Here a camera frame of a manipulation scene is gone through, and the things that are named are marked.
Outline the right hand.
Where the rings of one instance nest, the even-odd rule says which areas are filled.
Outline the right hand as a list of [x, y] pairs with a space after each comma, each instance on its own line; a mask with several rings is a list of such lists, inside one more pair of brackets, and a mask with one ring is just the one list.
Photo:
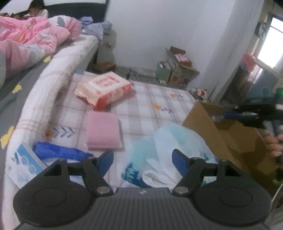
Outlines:
[[278, 136], [274, 137], [269, 133], [268, 130], [264, 130], [263, 134], [263, 140], [266, 144], [267, 154], [272, 158], [276, 158], [282, 155], [283, 135], [279, 134]]

